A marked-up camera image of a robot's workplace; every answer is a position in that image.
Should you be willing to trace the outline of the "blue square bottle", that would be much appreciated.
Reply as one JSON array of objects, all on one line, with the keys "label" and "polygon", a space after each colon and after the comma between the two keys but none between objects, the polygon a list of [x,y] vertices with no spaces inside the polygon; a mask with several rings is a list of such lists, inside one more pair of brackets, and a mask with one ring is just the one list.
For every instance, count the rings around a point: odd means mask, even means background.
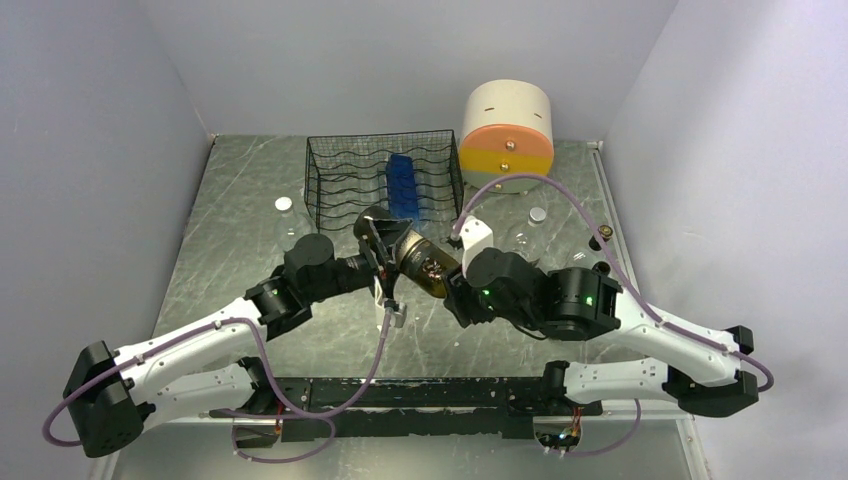
[{"label": "blue square bottle", "polygon": [[412,158],[391,154],[385,167],[389,212],[396,218],[421,221],[417,182]]}]

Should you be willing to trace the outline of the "dark green wine bottle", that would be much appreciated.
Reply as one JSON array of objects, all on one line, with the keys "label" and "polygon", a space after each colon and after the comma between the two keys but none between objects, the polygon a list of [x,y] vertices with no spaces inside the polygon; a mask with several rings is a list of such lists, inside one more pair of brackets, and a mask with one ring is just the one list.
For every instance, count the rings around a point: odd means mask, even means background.
[{"label": "dark green wine bottle", "polygon": [[[363,210],[353,225],[355,238],[372,239],[371,220],[410,220],[400,219],[378,206]],[[398,278],[404,276],[433,298],[445,299],[447,275],[459,268],[459,263],[436,243],[413,228],[402,247],[402,259],[398,268]]]}]

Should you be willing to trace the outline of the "round clear bottle silver cap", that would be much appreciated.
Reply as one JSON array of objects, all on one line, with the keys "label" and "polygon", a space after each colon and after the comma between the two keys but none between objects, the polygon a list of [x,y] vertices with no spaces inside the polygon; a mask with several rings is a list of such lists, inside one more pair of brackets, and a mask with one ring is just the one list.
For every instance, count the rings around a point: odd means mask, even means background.
[{"label": "round clear bottle silver cap", "polygon": [[530,263],[537,263],[545,250],[544,225],[547,212],[542,207],[532,207],[523,220],[510,226],[505,237],[505,248]]}]

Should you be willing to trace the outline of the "clear bottle gold top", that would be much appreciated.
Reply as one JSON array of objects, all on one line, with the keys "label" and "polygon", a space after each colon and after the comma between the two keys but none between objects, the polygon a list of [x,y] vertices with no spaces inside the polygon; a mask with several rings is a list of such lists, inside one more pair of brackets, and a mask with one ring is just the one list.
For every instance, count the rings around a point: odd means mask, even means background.
[{"label": "clear bottle gold top", "polygon": [[587,240],[578,243],[570,253],[570,261],[573,266],[591,268],[599,261],[606,261],[601,244],[606,244],[614,235],[611,226],[602,224],[596,233],[590,234]]}]

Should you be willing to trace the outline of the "green wine bottle label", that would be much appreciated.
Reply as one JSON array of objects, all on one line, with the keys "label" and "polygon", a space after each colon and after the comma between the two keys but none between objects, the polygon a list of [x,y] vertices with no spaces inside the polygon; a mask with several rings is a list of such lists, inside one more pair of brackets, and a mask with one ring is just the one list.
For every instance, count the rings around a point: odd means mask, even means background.
[{"label": "green wine bottle label", "polygon": [[611,267],[607,262],[599,261],[593,266],[592,270],[602,275],[608,275],[611,271]]}]

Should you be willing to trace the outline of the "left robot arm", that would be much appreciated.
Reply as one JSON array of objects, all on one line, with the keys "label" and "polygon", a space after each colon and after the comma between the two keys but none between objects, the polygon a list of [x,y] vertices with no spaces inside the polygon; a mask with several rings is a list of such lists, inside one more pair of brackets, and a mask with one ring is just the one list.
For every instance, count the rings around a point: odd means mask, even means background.
[{"label": "left robot arm", "polygon": [[383,327],[405,312],[394,299],[399,247],[408,219],[378,209],[354,225],[356,255],[339,258],[332,241],[311,233],[286,251],[272,274],[216,312],[168,334],[79,354],[58,405],[86,456],[117,452],[143,433],[195,413],[241,418],[307,419],[271,371],[267,344],[298,328],[314,304],[361,289],[374,297]]}]

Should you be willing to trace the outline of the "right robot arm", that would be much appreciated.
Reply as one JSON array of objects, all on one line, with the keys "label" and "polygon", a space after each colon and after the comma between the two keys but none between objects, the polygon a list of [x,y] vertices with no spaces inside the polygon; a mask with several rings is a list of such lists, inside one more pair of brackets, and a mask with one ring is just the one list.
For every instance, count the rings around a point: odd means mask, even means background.
[{"label": "right robot arm", "polygon": [[445,307],[462,327],[504,319],[541,339],[600,339],[640,353],[612,363],[547,363],[539,391],[550,413],[609,400],[654,400],[726,418],[758,402],[741,366],[753,347],[742,326],[709,330],[665,313],[650,317],[617,281],[581,267],[545,273],[515,253],[486,248],[442,276]]}]

